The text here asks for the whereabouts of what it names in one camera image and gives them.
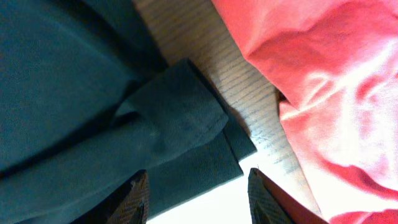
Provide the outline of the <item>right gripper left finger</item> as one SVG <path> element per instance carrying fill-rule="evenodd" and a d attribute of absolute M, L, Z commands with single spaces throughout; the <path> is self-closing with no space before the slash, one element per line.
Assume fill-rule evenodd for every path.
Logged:
<path fill-rule="evenodd" d="M 99 205 L 73 224 L 146 224 L 149 211 L 149 178 L 139 170 Z"/>

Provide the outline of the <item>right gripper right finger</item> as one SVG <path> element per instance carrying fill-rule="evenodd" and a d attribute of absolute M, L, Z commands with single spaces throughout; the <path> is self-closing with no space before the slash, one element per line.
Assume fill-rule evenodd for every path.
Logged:
<path fill-rule="evenodd" d="M 249 173 L 248 198 L 252 224 L 327 224 L 257 168 Z"/>

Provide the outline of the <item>black polo shirt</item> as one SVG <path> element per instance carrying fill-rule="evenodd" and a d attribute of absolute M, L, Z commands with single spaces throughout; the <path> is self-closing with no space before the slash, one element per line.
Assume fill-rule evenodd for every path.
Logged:
<path fill-rule="evenodd" d="M 2 223 L 73 223 L 139 170 L 149 218 L 240 176 L 255 149 L 131 1 L 1 2 Z"/>

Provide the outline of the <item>red t-shirt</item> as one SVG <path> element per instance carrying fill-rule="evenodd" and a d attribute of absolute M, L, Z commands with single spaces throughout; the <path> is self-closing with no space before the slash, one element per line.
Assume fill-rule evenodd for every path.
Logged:
<path fill-rule="evenodd" d="M 397 222 L 397 2 L 216 0 L 283 95 L 281 125 L 323 217 Z"/>

